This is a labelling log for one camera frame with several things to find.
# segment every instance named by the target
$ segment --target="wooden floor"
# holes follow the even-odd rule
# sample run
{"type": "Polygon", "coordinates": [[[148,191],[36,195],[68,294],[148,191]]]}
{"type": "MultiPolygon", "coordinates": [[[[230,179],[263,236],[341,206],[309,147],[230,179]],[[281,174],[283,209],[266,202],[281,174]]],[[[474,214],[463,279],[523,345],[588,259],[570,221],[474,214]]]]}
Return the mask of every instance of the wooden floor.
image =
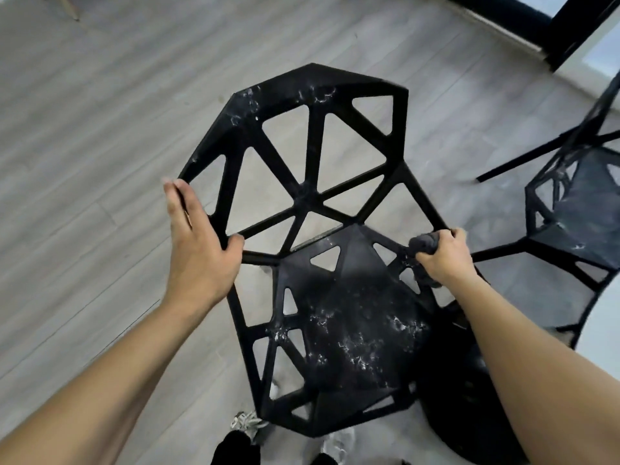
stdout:
{"type": "MultiPolygon", "coordinates": [[[[524,234],[523,186],[545,159],[484,185],[472,178],[574,126],[592,104],[437,0],[74,2],[80,23],[56,0],[0,5],[0,436],[159,303],[170,251],[160,179],[178,174],[231,93],[307,62],[405,85],[407,162],[474,250],[524,234]]],[[[385,122],[386,109],[369,114],[385,122]]],[[[373,160],[339,126],[326,132],[325,186],[373,160]]],[[[290,150],[303,138],[290,122],[272,129],[290,150]]],[[[298,154],[289,160],[293,172],[303,166],[298,154]]],[[[250,157],[247,166],[237,224],[258,216],[258,204],[280,204],[277,189],[256,180],[263,165],[250,157]]],[[[197,184],[205,204],[212,183],[197,184]]],[[[392,197],[377,229],[422,231],[406,196],[392,197]]],[[[541,325],[574,322],[591,295],[529,257],[480,267],[541,325]]],[[[268,309],[257,306],[269,300],[261,277],[244,268],[239,279],[242,296],[255,298],[251,319],[268,309]]],[[[242,409],[251,396],[221,304],[171,363],[120,463],[209,463],[242,409]]],[[[463,462],[419,406],[358,436],[357,463],[463,462]]],[[[306,463],[318,444],[277,430],[263,462],[306,463]]]]}

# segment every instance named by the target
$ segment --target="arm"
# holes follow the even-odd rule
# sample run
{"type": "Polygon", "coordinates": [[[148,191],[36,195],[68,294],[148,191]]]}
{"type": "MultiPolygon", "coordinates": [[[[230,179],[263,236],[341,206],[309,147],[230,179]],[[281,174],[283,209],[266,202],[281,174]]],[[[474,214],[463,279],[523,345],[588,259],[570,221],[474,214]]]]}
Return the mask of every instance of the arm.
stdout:
{"type": "Polygon", "coordinates": [[[476,273],[465,232],[441,231],[429,275],[463,308],[493,385],[534,465],[617,464],[620,383],[569,349],[495,292],[476,273]]]}
{"type": "Polygon", "coordinates": [[[0,465],[114,463],[170,360],[228,293],[243,238],[222,251],[190,186],[177,180],[164,191],[172,257],[161,305],[5,437],[0,465]]]}

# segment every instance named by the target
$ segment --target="hand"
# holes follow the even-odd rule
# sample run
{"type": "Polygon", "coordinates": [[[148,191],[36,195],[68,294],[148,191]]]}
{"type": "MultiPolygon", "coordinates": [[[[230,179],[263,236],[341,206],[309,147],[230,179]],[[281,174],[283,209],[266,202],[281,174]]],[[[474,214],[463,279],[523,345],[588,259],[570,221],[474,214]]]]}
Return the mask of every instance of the hand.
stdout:
{"type": "Polygon", "coordinates": [[[429,276],[448,289],[454,283],[477,278],[478,273],[467,248],[466,233],[462,228],[439,231],[439,247],[434,255],[418,253],[415,259],[429,276]]]}
{"type": "Polygon", "coordinates": [[[172,256],[162,305],[200,322],[230,290],[239,267],[244,239],[233,235],[221,249],[196,193],[181,179],[164,183],[172,233],[172,256]],[[183,210],[179,192],[185,200],[183,210]]]}

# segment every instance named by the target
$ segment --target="person's right arm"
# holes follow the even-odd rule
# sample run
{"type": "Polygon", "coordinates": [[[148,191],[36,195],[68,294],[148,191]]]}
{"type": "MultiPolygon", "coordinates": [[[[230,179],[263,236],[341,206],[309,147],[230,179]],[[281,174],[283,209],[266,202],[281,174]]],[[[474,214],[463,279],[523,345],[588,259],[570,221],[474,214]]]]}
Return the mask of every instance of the person's right arm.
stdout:
{"type": "Polygon", "coordinates": [[[467,315],[531,463],[620,463],[620,382],[493,290],[476,273],[462,229],[441,231],[437,253],[417,259],[467,315]]]}

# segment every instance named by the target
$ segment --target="person's left hand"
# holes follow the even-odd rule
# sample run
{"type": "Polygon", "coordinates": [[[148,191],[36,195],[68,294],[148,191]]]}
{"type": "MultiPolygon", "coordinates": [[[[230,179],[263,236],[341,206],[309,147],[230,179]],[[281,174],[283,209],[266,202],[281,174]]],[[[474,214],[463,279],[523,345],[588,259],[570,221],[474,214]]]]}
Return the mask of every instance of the person's left hand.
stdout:
{"type": "Polygon", "coordinates": [[[239,267],[244,239],[233,235],[221,249],[198,196],[181,179],[164,183],[172,232],[172,256],[162,305],[200,322],[230,290],[239,267]],[[179,192],[185,200],[183,210],[179,192]]]}

